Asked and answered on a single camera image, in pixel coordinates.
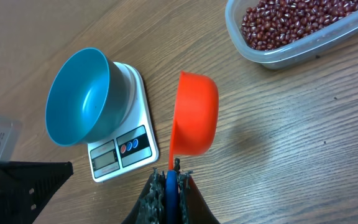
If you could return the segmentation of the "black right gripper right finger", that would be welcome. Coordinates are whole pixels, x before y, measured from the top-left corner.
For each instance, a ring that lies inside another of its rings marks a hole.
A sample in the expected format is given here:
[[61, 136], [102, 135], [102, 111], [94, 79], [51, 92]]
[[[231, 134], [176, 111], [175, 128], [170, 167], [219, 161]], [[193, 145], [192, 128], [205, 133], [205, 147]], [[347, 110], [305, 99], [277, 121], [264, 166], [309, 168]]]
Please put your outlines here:
[[178, 222], [182, 224], [219, 224], [193, 180], [192, 171], [178, 175]]

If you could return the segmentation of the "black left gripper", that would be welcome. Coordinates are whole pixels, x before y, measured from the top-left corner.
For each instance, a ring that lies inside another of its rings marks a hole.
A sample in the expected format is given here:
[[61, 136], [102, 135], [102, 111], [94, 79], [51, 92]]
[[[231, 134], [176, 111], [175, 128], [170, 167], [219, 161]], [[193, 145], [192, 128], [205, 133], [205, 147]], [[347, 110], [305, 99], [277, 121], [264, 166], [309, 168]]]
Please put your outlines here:
[[71, 162], [0, 163], [0, 223], [32, 224], [72, 175]]

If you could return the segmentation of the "red plastic measuring scoop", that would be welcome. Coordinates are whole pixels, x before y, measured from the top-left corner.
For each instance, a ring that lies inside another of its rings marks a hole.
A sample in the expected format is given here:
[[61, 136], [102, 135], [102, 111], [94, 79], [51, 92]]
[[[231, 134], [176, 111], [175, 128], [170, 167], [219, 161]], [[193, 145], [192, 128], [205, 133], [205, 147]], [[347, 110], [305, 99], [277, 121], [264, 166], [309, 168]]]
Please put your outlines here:
[[198, 156], [211, 147], [216, 133], [219, 93], [215, 82], [205, 75], [180, 73], [168, 168], [174, 168], [175, 155]]

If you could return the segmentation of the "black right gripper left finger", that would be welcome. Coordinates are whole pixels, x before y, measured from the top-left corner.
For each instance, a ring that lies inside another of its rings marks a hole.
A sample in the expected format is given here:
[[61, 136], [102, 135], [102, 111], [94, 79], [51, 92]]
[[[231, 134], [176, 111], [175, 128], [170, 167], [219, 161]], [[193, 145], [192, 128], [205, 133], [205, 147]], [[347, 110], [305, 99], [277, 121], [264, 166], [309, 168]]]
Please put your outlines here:
[[164, 171], [154, 168], [138, 200], [122, 224], [166, 223]]

